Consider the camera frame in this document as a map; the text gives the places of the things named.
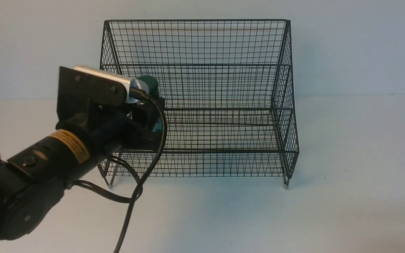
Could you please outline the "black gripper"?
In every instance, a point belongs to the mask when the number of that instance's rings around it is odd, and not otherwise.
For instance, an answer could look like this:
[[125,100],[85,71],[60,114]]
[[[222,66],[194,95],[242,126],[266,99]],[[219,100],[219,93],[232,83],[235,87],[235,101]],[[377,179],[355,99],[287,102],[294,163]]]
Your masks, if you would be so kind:
[[133,105],[89,107],[89,133],[94,145],[114,150],[156,151],[163,121],[155,104],[138,101]]

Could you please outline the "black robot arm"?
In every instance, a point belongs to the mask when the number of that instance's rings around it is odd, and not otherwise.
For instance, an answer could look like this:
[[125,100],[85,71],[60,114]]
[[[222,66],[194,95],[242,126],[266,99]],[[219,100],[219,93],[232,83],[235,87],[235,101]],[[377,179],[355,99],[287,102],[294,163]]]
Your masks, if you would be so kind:
[[81,178],[121,147],[156,149],[162,154],[167,129],[149,133],[118,107],[92,102],[57,107],[56,131],[9,160],[0,160],[0,240],[30,234],[72,186],[88,189]]

